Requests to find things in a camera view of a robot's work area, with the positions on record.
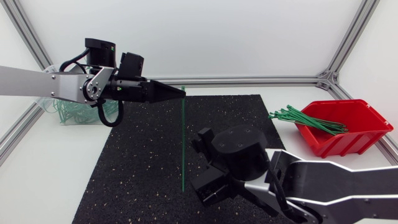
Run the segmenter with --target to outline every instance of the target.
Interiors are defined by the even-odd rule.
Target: green wire
[[[341,133],[347,133],[346,125],[339,122],[327,121],[324,119],[313,118],[294,107],[287,105],[287,110],[280,109],[280,111],[275,111],[274,113],[269,113],[270,119],[277,118],[281,121],[288,121],[296,124],[302,124],[306,126],[311,126],[317,129],[321,129],[329,134],[337,135]]]
[[[74,120],[76,124],[91,124],[100,120],[98,116],[98,109],[92,108],[90,105],[81,103],[74,103],[63,100],[54,100],[53,107],[55,112],[58,111],[60,122],[65,124],[69,119]],[[106,116],[117,112],[119,110],[117,101],[107,101],[103,105]]]
[[[182,98],[182,192],[185,190],[185,98]]]

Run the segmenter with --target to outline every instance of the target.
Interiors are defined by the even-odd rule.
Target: white table surface
[[[187,95],[260,94],[269,111],[287,104],[302,109],[315,100],[332,100],[315,87],[187,88]],[[289,152],[320,160],[294,124],[274,121]],[[45,113],[0,167],[0,223],[71,223],[111,128],[62,126],[58,114]],[[376,148],[328,160],[352,169],[390,166]]]

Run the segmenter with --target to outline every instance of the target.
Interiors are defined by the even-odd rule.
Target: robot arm
[[[192,185],[204,206],[241,195],[269,215],[280,213],[295,223],[398,219],[397,166],[350,170],[304,161],[285,150],[265,149],[265,135],[252,126],[216,136],[205,128],[198,135],[193,147],[209,163]]]
[[[123,53],[119,68],[116,67],[114,43],[85,40],[86,50],[64,62],[59,72],[42,73],[0,66],[0,95],[43,96],[98,107],[101,121],[116,126],[123,119],[122,101],[149,102],[185,97],[185,92],[155,80],[141,76],[144,58]],[[87,65],[77,61],[87,56]],[[64,70],[71,64],[70,72]],[[105,100],[119,101],[119,116],[114,123],[106,120],[102,110]]]

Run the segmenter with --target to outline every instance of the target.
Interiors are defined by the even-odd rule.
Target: green wire bundle
[[[280,111],[275,111],[275,113],[269,113],[269,114],[270,114],[269,115],[270,119],[278,118],[281,121],[288,121],[296,124],[302,124],[314,127],[322,131],[326,131],[327,133],[332,134],[334,136],[337,134],[348,132],[348,129],[346,129],[346,125],[342,123],[326,121],[323,119],[307,116],[290,105],[287,105],[287,110],[280,109]]]
[[[98,109],[92,108],[90,105],[63,100],[54,100],[53,107],[55,112],[58,111],[61,123],[63,124],[65,124],[69,119],[73,119],[76,124],[91,124],[100,120],[100,117],[98,116]],[[103,105],[103,109],[105,115],[109,116],[119,110],[118,102],[108,100]]]

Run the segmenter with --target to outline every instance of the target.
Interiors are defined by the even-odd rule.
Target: aluminum frame
[[[317,86],[328,91],[335,99],[352,99],[352,97],[339,85],[339,71],[362,34],[379,1],[380,0],[362,0],[329,66],[318,75],[306,77],[158,78],[157,80],[168,85],[185,85],[189,87]],[[51,65],[52,61],[37,37],[37,34],[34,32],[19,1],[0,0],[0,2],[41,69]],[[23,137],[24,133],[29,130],[42,113],[43,111],[41,111],[37,105],[31,105],[24,115],[22,115],[6,133],[5,137],[2,139],[9,138],[13,144],[6,146],[4,141],[0,141],[0,165],[2,163],[1,161],[5,160],[3,155],[11,153],[13,147],[19,142],[19,139]],[[26,116],[33,116],[34,119],[30,119],[28,122],[25,119]],[[389,135],[385,135],[376,143],[376,146],[391,164],[398,164],[398,144]]]
[[[39,67],[43,70],[50,66],[52,61],[33,30],[32,24],[19,1],[0,0],[0,2]],[[43,112],[44,110],[38,104],[32,103],[0,139],[0,166]]]

